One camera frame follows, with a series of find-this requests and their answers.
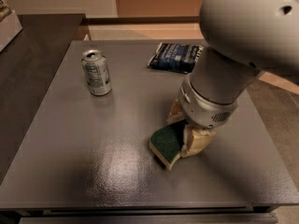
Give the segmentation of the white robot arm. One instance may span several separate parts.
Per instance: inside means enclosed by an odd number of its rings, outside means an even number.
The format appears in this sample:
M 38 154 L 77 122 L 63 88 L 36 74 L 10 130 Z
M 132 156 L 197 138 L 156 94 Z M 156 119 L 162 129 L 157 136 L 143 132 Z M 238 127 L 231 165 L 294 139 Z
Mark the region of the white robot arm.
M 169 161 L 202 151 L 264 72 L 299 82 L 299 0 L 205 0 L 206 46 L 178 92 L 183 120 L 159 149 Z

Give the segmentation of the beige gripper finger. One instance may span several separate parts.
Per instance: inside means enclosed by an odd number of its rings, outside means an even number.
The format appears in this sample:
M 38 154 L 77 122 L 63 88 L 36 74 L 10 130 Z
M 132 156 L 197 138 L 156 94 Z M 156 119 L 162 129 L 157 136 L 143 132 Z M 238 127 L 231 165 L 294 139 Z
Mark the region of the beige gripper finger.
M 183 146 L 180 155 L 183 158 L 194 156 L 203 151 L 216 136 L 214 129 L 203 129 L 187 124 L 183 130 Z
M 181 111 L 179 101 L 178 101 L 178 99 L 176 99 L 171 106 L 171 109 L 170 109 L 170 112 L 169 112 L 169 115 L 167 118 L 167 123 L 172 124 L 172 123 L 179 122 L 182 120 L 184 120 L 184 116 Z

